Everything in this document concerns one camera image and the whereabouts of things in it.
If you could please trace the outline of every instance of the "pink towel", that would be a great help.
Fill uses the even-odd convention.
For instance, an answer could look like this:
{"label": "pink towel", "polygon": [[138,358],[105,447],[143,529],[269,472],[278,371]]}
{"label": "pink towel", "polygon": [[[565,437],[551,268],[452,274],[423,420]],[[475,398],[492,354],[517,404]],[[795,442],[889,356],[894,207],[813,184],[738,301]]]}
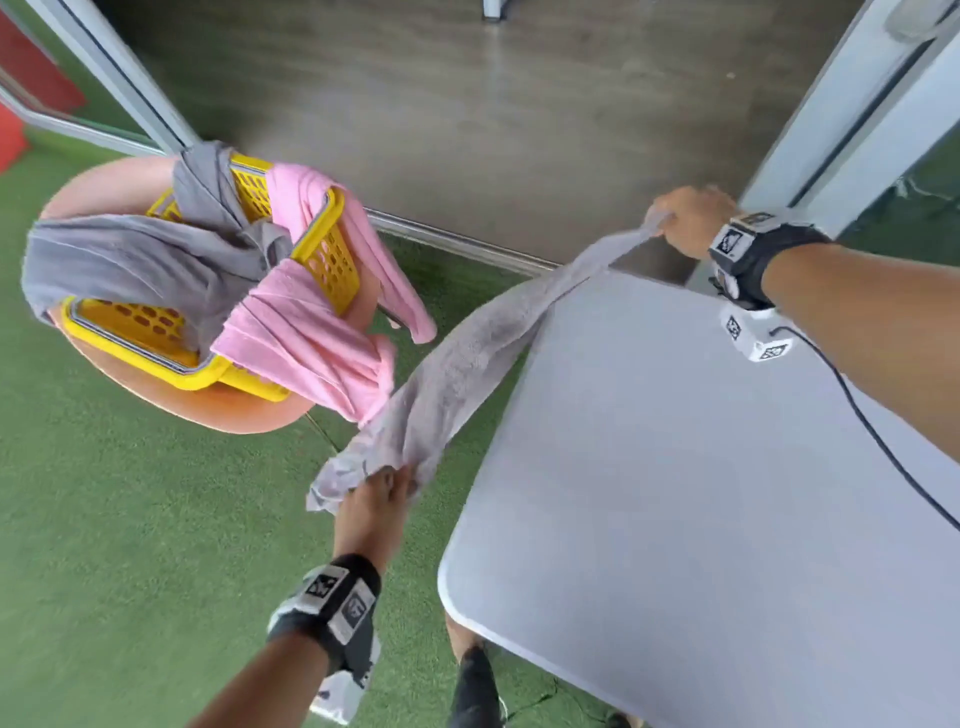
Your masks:
{"label": "pink towel", "polygon": [[361,427],[394,391],[393,343],[338,318],[289,258],[233,309],[210,349]]}
{"label": "pink towel", "polygon": [[332,186],[339,187],[347,196],[340,218],[342,230],[353,255],[380,280],[380,304],[410,329],[415,344],[432,341],[437,335],[437,325],[373,230],[363,206],[349,190],[309,167],[275,164],[267,172],[267,193],[274,222],[289,230],[290,237],[297,240],[324,206],[327,190]]}

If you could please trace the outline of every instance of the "leg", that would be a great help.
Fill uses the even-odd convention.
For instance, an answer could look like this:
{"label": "leg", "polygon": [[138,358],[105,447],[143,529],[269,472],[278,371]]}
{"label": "leg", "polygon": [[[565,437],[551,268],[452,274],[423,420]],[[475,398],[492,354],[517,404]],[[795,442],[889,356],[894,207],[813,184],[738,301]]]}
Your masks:
{"label": "leg", "polygon": [[460,663],[447,728],[500,728],[500,700],[482,641],[449,616],[446,631]]}

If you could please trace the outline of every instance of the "hand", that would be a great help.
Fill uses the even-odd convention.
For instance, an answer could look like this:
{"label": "hand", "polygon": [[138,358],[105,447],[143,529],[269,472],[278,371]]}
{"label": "hand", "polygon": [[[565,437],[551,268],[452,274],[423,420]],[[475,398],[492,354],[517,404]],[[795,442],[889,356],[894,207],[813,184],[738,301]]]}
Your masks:
{"label": "hand", "polygon": [[670,245],[698,260],[709,259],[713,238],[738,211],[736,202],[716,187],[679,187],[654,200],[652,209],[672,213],[660,231]]}
{"label": "hand", "polygon": [[358,553],[382,576],[403,541],[413,470],[381,468],[340,504],[333,524],[333,557]]}

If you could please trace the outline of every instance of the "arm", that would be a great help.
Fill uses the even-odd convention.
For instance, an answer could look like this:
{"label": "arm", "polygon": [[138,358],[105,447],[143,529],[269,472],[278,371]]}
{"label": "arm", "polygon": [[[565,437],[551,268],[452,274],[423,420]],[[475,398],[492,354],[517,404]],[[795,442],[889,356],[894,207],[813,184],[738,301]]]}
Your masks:
{"label": "arm", "polygon": [[[667,241],[701,260],[736,213],[715,189],[659,198]],[[805,245],[774,257],[763,293],[864,392],[960,462],[960,270]]]}
{"label": "arm", "polygon": [[[409,468],[384,468],[350,492],[334,523],[333,558],[360,554],[383,576],[403,538],[410,484]],[[267,643],[188,728],[297,728],[328,665],[313,639],[283,635]]]}

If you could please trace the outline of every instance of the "black pants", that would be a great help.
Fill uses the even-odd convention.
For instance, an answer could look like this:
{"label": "black pants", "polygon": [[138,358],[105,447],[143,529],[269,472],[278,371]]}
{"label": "black pants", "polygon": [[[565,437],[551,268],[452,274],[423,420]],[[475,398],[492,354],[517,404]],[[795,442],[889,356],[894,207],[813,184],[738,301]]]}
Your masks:
{"label": "black pants", "polygon": [[467,650],[460,663],[447,728],[500,728],[500,700],[490,660],[481,647]]}

